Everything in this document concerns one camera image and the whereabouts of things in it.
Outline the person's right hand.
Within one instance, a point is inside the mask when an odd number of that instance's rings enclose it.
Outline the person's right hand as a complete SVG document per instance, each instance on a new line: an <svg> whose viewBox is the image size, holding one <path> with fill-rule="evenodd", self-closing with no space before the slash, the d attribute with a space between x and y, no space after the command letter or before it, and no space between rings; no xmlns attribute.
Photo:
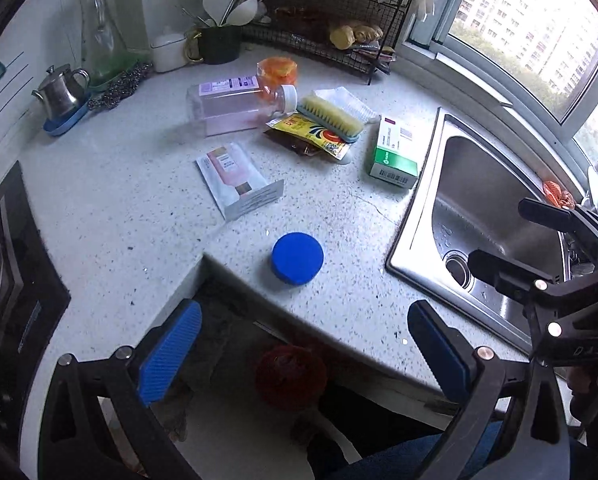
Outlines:
<svg viewBox="0 0 598 480"><path fill-rule="evenodd" d="M598 369L572 366L567 368L567 385L571 391L570 413L583 426L598 414Z"/></svg>

